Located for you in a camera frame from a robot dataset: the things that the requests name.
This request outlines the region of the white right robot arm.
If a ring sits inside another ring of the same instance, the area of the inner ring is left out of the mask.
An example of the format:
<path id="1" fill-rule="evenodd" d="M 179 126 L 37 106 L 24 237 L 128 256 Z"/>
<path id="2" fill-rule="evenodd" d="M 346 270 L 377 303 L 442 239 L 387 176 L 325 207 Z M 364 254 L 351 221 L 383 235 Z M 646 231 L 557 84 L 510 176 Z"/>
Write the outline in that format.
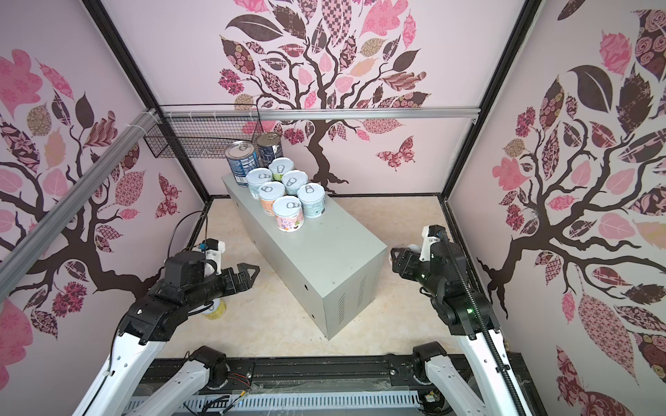
<path id="1" fill-rule="evenodd" d="M 455 415 L 531 415 L 493 308 L 470 284 L 468 261 L 457 245 L 442 240 L 420 253 L 397 247 L 390 258 L 393 272 L 429 295 L 461 347 L 477 388 L 469 386 L 438 343 L 414 348 L 416 379 L 434 385 Z"/>

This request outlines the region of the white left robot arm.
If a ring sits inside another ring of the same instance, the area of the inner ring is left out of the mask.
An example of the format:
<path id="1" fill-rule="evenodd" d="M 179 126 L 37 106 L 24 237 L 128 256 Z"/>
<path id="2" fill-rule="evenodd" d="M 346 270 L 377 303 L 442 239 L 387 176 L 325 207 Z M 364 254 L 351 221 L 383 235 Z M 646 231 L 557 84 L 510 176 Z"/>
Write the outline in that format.
<path id="1" fill-rule="evenodd" d="M 165 275 L 132 304 L 119 322 L 109 357 L 82 398 L 76 415 L 120 415 L 133 397 L 154 358 L 176 329 L 215 300 L 253 287 L 260 268 L 240 263 L 236 268 L 216 268 L 214 259 L 201 251 L 182 251 L 165 262 Z M 135 409 L 136 415 L 171 415 L 203 388 L 220 389 L 231 370 L 225 354 L 200 347 L 182 362 L 176 373 Z"/>

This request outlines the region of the pink label small can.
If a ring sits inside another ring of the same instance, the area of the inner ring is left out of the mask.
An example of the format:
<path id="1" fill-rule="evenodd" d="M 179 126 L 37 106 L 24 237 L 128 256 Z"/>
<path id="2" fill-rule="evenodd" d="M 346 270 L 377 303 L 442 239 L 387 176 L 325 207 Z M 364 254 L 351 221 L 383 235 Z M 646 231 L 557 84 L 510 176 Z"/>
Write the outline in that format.
<path id="1" fill-rule="evenodd" d="M 305 223 L 300 200 L 294 196 L 278 198 L 272 205 L 277 228 L 282 232 L 296 232 Z"/>

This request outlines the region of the dark blue tall can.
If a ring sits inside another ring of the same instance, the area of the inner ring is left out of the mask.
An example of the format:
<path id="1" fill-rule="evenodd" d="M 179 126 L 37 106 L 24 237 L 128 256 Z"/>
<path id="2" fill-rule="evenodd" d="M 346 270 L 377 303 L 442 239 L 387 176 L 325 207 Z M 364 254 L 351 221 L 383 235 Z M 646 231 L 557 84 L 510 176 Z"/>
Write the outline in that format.
<path id="1" fill-rule="evenodd" d="M 256 139 L 256 147 L 259 161 L 263 167 L 269 166 L 274 159 L 284 156 L 279 133 L 262 133 Z"/>

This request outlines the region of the blue white label can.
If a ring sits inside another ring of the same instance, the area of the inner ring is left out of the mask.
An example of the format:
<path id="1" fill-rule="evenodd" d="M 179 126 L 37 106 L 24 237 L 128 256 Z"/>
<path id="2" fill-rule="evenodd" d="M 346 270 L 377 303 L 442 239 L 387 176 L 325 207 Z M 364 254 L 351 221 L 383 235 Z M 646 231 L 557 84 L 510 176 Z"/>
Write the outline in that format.
<path id="1" fill-rule="evenodd" d="M 248 187 L 248 174 L 250 171 L 260 168 L 255 146 L 250 141 L 236 141 L 227 147 L 225 158 L 236 183 L 240 187 Z"/>

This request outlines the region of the light green small can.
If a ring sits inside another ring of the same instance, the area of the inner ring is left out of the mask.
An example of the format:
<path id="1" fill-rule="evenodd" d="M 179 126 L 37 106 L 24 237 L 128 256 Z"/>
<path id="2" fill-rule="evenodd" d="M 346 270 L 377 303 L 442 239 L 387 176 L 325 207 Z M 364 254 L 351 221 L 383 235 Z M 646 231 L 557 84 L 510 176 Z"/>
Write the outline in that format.
<path id="1" fill-rule="evenodd" d="M 294 169 L 294 162 L 286 157 L 274 159 L 268 166 L 274 181 L 281 181 L 286 173 Z"/>

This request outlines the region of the teal label small can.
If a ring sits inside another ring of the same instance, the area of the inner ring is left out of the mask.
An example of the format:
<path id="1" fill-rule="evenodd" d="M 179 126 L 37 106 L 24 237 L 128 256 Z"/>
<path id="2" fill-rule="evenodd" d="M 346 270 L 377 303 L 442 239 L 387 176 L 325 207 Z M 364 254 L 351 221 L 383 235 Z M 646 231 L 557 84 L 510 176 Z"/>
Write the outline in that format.
<path id="1" fill-rule="evenodd" d="M 259 189 L 265 183 L 273 180 L 272 172 L 268 168 L 255 168 L 246 175 L 248 189 L 253 199 L 259 200 Z"/>

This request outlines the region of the pale blue small can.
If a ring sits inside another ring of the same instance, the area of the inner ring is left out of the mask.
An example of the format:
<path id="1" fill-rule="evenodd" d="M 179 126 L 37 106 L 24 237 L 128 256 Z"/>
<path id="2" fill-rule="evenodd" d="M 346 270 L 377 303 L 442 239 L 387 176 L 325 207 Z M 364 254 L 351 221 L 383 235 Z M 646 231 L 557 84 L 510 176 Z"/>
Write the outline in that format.
<path id="1" fill-rule="evenodd" d="M 326 192 L 318 183 L 308 183 L 298 189 L 298 199 L 305 218 L 318 218 L 325 212 Z"/>

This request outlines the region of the yellow label small can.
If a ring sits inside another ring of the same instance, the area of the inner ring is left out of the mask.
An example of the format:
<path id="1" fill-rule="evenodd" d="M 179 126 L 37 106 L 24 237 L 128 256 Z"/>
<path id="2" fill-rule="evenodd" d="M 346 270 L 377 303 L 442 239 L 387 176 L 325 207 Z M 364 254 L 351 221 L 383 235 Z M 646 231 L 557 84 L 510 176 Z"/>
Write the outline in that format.
<path id="1" fill-rule="evenodd" d="M 203 315 L 208 320 L 216 320 L 220 319 L 220 317 L 223 317 L 225 312 L 227 312 L 227 304 L 223 299 L 219 298 L 213 300 L 213 304 L 208 309 L 203 311 Z"/>

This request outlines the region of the orange label small can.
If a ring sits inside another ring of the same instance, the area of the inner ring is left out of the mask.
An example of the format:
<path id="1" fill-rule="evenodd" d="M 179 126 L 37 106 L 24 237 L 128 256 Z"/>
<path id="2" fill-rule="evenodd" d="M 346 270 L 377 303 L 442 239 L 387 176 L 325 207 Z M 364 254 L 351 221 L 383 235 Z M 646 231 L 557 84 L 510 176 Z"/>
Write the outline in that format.
<path id="1" fill-rule="evenodd" d="M 285 186 L 281 182 L 270 181 L 261 185 L 258 189 L 258 197 L 264 213 L 273 216 L 273 205 L 285 195 Z"/>

